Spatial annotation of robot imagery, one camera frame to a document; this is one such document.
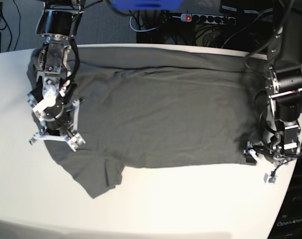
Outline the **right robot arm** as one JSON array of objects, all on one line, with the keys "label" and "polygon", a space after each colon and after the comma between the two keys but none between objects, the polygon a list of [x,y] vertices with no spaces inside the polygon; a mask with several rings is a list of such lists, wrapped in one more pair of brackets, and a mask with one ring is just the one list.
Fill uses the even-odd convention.
[{"label": "right robot arm", "polygon": [[71,100],[80,67],[75,41],[84,12],[83,0],[45,0],[36,34],[46,41],[32,55],[36,69],[35,88],[27,95],[41,129],[30,139],[65,142],[76,151],[85,144],[78,132],[82,98]]}]

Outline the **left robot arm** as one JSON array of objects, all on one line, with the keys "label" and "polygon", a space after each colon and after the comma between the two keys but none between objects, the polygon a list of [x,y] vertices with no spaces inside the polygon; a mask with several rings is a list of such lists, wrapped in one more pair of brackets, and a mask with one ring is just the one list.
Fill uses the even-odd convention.
[{"label": "left robot arm", "polygon": [[256,162],[263,155],[275,165],[266,175],[270,182],[275,181],[281,166],[299,158],[302,114],[302,0],[281,0],[273,10],[271,37],[245,56],[247,63],[256,53],[267,50],[264,77],[268,102],[258,123],[262,143],[248,142],[246,151]]}]

